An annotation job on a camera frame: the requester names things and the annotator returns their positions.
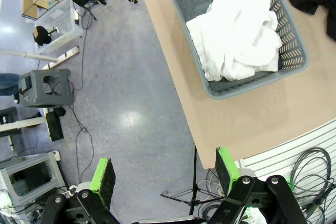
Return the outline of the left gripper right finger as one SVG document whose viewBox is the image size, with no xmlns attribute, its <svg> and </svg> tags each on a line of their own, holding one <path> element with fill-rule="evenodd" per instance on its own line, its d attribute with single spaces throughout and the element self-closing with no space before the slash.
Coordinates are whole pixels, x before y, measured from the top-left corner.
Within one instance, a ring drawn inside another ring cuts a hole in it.
<svg viewBox="0 0 336 224">
<path fill-rule="evenodd" d="M 272 175 L 265 181 L 242 175 L 226 147 L 216 149 L 215 169 L 223 191 L 223 202 L 209 223 L 239 223 L 247 208 L 257 208 L 266 223 L 306 223 L 286 179 Z"/>
</svg>

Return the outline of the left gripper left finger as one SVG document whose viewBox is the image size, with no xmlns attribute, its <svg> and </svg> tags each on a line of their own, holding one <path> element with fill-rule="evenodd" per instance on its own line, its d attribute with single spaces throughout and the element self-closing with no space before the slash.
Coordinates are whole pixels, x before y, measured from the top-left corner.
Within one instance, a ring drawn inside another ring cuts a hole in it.
<svg viewBox="0 0 336 224">
<path fill-rule="evenodd" d="M 111 158 L 100 159 L 88 189 L 69 198 L 63 194 L 49 196 L 41 215 L 41 223 L 119 223 L 110 212 L 115 186 Z"/>
</svg>

